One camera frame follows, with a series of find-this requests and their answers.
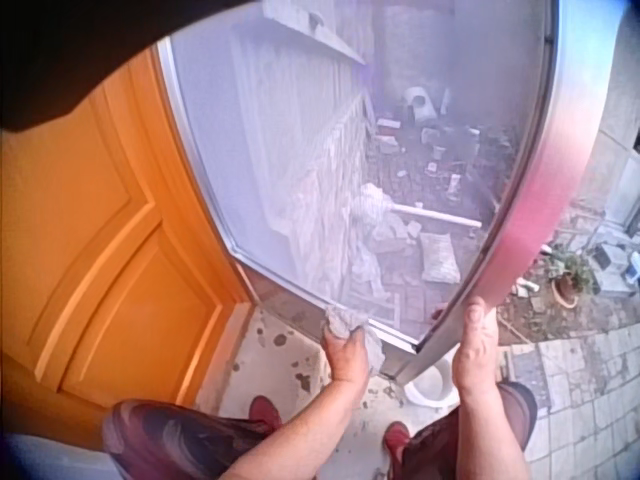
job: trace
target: red shoe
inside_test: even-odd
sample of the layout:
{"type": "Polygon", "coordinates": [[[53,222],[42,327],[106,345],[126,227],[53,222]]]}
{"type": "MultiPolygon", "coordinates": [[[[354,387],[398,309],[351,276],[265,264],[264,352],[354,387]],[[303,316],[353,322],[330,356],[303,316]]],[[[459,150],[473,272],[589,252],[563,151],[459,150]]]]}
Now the red shoe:
{"type": "Polygon", "coordinates": [[[280,413],[271,400],[262,395],[258,395],[251,401],[249,407],[249,420],[262,420],[275,432],[282,426],[280,413]]]}
{"type": "Polygon", "coordinates": [[[393,422],[387,427],[382,437],[382,443],[391,457],[389,480],[400,480],[402,472],[402,452],[411,440],[409,429],[402,422],[393,422]]]}

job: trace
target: wooden door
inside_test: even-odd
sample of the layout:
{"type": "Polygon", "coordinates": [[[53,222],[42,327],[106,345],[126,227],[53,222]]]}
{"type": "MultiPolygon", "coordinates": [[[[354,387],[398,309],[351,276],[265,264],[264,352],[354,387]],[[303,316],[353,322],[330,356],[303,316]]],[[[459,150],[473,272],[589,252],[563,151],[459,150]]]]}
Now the wooden door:
{"type": "Polygon", "coordinates": [[[125,398],[193,402],[248,298],[194,188],[155,53],[2,134],[5,424],[99,445],[125,398]]]}

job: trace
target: pants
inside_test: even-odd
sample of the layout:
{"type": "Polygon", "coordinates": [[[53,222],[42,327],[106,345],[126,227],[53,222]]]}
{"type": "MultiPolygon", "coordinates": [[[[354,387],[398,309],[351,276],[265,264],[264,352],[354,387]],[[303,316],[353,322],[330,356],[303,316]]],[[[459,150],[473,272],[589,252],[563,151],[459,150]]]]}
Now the pants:
{"type": "MultiPolygon", "coordinates": [[[[518,383],[502,383],[499,389],[509,424],[524,449],[537,417],[533,394],[518,383]]],[[[117,404],[103,426],[105,450],[127,479],[217,479],[271,433],[262,421],[212,417],[141,400],[117,404]]],[[[455,409],[409,441],[400,478],[455,478],[457,448],[455,409]]]]}

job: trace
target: white rag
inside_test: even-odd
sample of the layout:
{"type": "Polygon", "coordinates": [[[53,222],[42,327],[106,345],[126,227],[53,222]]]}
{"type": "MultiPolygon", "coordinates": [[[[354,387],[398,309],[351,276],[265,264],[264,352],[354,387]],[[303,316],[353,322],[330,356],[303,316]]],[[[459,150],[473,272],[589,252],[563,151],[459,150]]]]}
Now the white rag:
{"type": "Polygon", "coordinates": [[[325,312],[329,330],[338,338],[349,338],[356,328],[364,328],[364,346],[369,358],[369,376],[377,375],[384,362],[382,342],[369,326],[369,318],[362,312],[338,308],[334,305],[327,307],[325,312]]]}

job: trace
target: plant pot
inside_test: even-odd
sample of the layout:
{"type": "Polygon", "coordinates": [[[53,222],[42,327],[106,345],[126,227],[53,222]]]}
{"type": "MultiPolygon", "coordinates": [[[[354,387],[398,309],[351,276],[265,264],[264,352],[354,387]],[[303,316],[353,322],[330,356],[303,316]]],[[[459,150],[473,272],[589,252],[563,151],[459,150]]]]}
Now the plant pot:
{"type": "Polygon", "coordinates": [[[578,292],[573,287],[571,275],[565,273],[551,281],[551,290],[556,301],[565,308],[575,308],[578,304],[578,292]]]}

